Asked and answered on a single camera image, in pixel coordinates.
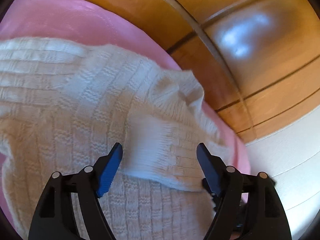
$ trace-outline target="pink tablecloth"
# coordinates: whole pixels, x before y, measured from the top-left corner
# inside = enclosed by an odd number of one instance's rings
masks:
[[[0,40],[25,36],[63,38],[86,45],[111,43],[149,57],[163,68],[180,70],[142,30],[84,0],[15,0],[0,23]],[[222,138],[232,149],[233,165],[242,173],[250,173],[244,144],[206,103],[203,110],[217,124]],[[0,166],[3,161],[4,156],[0,154]],[[0,205],[10,218],[2,188]]]

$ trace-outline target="knitted fabric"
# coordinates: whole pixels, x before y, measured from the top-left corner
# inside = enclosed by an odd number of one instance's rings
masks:
[[[48,38],[0,42],[0,71],[4,194],[24,239],[50,175],[79,172],[116,142],[124,158],[100,199],[115,237],[204,237],[212,202],[206,192],[191,192],[203,177],[196,146],[205,142],[230,161],[201,110],[204,92],[191,72],[162,70],[113,45]],[[76,195],[73,203],[88,238]]]

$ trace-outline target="white knit sweater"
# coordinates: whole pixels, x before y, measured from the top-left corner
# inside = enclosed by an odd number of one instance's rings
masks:
[[[8,157],[3,185],[18,233],[27,239],[52,172],[79,172],[120,142],[121,167],[100,199],[116,238],[202,239],[212,203],[206,192],[192,192],[203,177],[197,144],[205,142],[229,163],[201,110],[203,96],[191,72],[163,70],[113,45],[0,42],[0,152]],[[75,215],[88,238],[78,204]]]

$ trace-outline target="white surface line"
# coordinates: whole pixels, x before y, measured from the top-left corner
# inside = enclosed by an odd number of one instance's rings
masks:
[[[250,143],[247,143],[245,146],[252,145],[252,144],[254,144],[254,143],[263,141],[263,140],[265,140],[265,139],[267,139],[267,138],[269,138],[269,137],[271,137],[271,136],[276,135],[277,133],[279,133],[279,132],[281,132],[281,131],[289,128],[290,126],[292,126],[292,125],[294,125],[294,124],[302,121],[304,118],[308,117],[308,116],[311,115],[313,112],[315,112],[318,108],[320,108],[320,105],[317,106],[316,108],[314,108],[313,110],[311,110],[309,113],[307,113],[307,114],[305,114],[304,116],[302,116],[301,118],[299,118],[299,119],[297,119],[296,121],[292,122],[291,124],[289,124],[289,125],[281,128],[281,129],[279,129],[278,131],[275,131],[275,132],[273,132],[273,133],[271,133],[271,134],[269,134],[269,135],[267,135],[267,136],[265,136],[265,137],[262,137],[262,138],[259,138],[259,139],[257,139],[257,140],[254,140],[254,141],[252,141],[252,142],[250,142]]]
[[[318,191],[316,194],[312,195],[311,197],[309,197],[309,198],[306,199],[305,201],[301,202],[300,204],[298,204],[298,205],[296,205],[296,206],[294,206],[294,207],[292,207],[292,208],[295,208],[295,207],[297,207],[297,206],[305,203],[306,201],[308,201],[309,199],[311,199],[311,198],[313,198],[315,195],[317,195],[319,192],[320,192],[320,191]]]
[[[281,174],[283,174],[283,173],[285,173],[285,172],[287,172],[287,171],[290,171],[290,170],[298,167],[299,165],[301,165],[301,164],[305,163],[306,161],[310,160],[312,157],[316,156],[318,153],[320,153],[320,151],[318,151],[317,153],[313,154],[311,157],[309,157],[308,159],[306,159],[306,160],[303,161],[302,163],[299,163],[298,165],[296,165],[296,166],[294,166],[294,167],[292,167],[292,168],[290,168],[290,169],[288,169],[288,170],[286,170],[286,171],[283,171],[283,172],[281,172],[281,173],[279,173],[279,174],[277,174],[277,175],[272,176],[272,178],[274,178],[274,177],[276,177],[276,176],[279,176],[279,175],[281,175]]]

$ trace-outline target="pink surface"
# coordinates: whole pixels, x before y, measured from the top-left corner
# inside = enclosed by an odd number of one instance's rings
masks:
[[[0,40],[26,36],[62,38],[86,45],[111,43],[149,57],[163,68],[180,70],[176,62],[142,30],[84,0],[15,0],[0,23]],[[233,165],[249,174],[250,164],[244,144],[205,102],[203,110],[217,124],[225,143],[233,149]],[[4,158],[0,157],[1,166],[3,161]],[[2,190],[0,205],[9,217]]]

